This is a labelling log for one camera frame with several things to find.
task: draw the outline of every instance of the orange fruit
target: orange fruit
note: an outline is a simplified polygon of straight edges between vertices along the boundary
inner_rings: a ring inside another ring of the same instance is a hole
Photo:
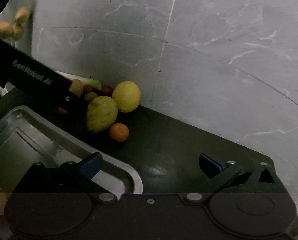
[[[109,136],[117,142],[124,142],[129,136],[129,129],[123,123],[115,123],[109,129]]]

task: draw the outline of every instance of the silver bolt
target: silver bolt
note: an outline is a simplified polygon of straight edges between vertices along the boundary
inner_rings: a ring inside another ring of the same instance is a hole
[[[101,193],[99,199],[102,201],[111,201],[114,200],[114,194],[111,193]]]
[[[147,199],[147,203],[148,203],[148,204],[154,204],[155,201],[154,201],[154,199]]]
[[[193,200],[193,201],[198,201],[198,200],[202,199],[202,195],[200,193],[195,193],[195,192],[188,193],[187,199]]]

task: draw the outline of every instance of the gray marble wall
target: gray marble wall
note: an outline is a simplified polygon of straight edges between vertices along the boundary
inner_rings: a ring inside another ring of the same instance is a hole
[[[264,153],[298,203],[298,0],[35,0],[32,54]]]

